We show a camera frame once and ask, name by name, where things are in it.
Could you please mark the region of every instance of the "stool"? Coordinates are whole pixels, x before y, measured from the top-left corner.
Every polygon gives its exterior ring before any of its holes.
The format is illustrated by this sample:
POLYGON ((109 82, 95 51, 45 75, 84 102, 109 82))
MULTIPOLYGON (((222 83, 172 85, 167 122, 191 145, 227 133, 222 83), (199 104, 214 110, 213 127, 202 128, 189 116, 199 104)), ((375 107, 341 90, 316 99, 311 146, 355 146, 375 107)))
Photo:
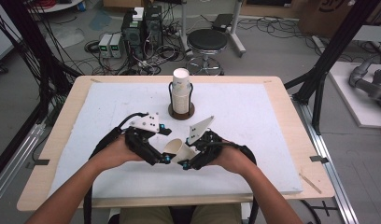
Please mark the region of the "stool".
POLYGON ((223 32, 202 29, 191 32, 188 35, 188 46, 202 57, 195 57, 187 62, 187 69, 191 75, 205 71, 208 75, 223 76, 223 69, 219 62, 208 57, 211 54, 218 54, 226 48, 228 40, 223 32))

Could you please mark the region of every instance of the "wooden table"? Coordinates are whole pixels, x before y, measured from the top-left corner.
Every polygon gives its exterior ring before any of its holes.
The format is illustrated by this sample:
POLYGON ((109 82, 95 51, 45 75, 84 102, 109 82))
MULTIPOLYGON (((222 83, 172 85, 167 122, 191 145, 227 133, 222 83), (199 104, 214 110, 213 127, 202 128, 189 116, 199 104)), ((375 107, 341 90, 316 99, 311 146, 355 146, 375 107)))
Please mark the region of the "wooden table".
MULTIPOLYGON (((277 121, 287 142, 289 153, 303 185, 303 192, 284 195, 286 199, 330 198, 334 191, 322 164, 312 162, 311 156, 317 153, 293 107, 283 83, 278 77, 191 77, 192 83, 261 83, 266 89, 277 121)), ((105 83, 169 83, 171 76, 156 77, 79 77, 74 84, 57 118, 49 139, 39 157, 50 160, 47 166, 36 166, 18 201, 21 211, 33 211, 48 197, 58 160, 70 136, 78 113, 84 104, 93 82, 105 83)), ((136 198, 136 199, 98 199, 94 207, 130 207, 156 205, 186 205, 202 203, 243 203, 252 201, 251 194, 219 195, 200 197, 136 198)))

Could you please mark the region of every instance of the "gray floor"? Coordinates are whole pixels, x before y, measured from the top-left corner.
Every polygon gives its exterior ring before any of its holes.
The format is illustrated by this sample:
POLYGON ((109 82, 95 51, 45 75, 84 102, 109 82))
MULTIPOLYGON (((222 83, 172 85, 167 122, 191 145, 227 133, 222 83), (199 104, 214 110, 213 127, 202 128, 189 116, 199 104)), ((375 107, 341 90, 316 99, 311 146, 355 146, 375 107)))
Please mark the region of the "gray floor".
MULTIPOLYGON (((69 21, 77 17, 74 21, 62 25, 62 27, 78 27, 85 35, 83 42, 65 49, 73 60, 91 57, 83 50, 86 42, 98 39, 103 32, 120 30, 122 13, 104 12, 100 6, 101 4, 97 2, 97 4, 89 5, 88 10, 83 13, 68 9, 49 14, 50 21, 54 22, 69 21)), ((228 9, 214 12, 226 13, 228 9)), ((211 21, 214 20, 214 16, 206 17, 211 21)), ((197 16, 189 18, 189 27, 201 19, 197 16)), ((206 26, 208 23, 198 22, 196 27, 206 26)), ((278 76, 285 83, 310 70, 318 60, 315 50, 308 48, 302 38, 276 38, 259 31, 256 27, 248 30, 239 27, 237 33, 247 53, 239 58, 233 46, 229 46, 215 57, 224 66, 225 76, 278 76)), ((357 43, 352 43, 347 48, 346 54, 364 58, 370 56, 359 48, 357 43)), ((171 75, 174 69, 183 67, 185 62, 163 64, 160 75, 171 75)), ((20 56, 12 52, 4 59, 4 63, 9 68, 9 73, 0 74, 0 153, 38 102, 38 87, 20 56)), ((80 68, 86 74, 92 73, 92 69, 87 64, 81 65, 80 68)), ((294 93, 297 89, 292 88, 289 93, 294 93)), ((320 127, 331 153, 332 162, 345 186, 359 223, 381 223, 380 130, 357 126, 329 78, 326 81, 320 127)), ((0 223, 22 223, 31 214, 20 212, 16 208, 17 200, 32 172, 25 167, 28 161, 22 166, 0 200, 0 223)), ((334 199, 324 201, 327 206, 336 206, 334 199)), ((322 206, 321 200, 308 202, 314 206, 322 206)), ((304 223, 309 221, 315 223, 302 204, 297 201, 291 201, 291 204, 304 223)), ((325 211, 318 210, 317 213, 322 223, 342 222, 337 211, 330 211, 329 216, 325 211)), ((106 223, 107 216, 107 209, 94 210, 93 223, 106 223)), ((77 212, 72 223, 80 223, 81 220, 81 212, 77 212)), ((258 223, 264 223, 261 217, 258 223)))

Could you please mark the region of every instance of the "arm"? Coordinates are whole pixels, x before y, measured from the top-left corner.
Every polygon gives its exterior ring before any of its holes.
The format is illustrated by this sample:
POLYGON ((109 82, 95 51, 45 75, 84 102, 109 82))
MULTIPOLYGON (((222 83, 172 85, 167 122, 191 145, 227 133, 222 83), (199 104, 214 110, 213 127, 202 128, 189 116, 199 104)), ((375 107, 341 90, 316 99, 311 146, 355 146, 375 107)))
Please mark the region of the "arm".
POLYGON ((261 169, 238 149, 224 147, 219 157, 211 164, 220 165, 232 173, 241 175, 246 180, 267 223, 302 223, 292 207, 261 169))
POLYGON ((74 173, 26 223, 69 223, 95 178, 127 161, 141 161, 141 158, 127 148, 121 135, 74 173))

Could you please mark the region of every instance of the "black stool seat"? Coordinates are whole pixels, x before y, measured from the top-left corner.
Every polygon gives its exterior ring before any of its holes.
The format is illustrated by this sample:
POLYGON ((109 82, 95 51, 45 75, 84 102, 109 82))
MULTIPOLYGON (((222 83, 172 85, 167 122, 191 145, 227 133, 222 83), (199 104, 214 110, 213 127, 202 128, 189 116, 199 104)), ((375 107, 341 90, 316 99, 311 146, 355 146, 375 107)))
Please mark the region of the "black stool seat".
POLYGON ((188 44, 198 50, 221 50, 227 45, 224 33, 211 29, 202 29, 188 35, 188 44))

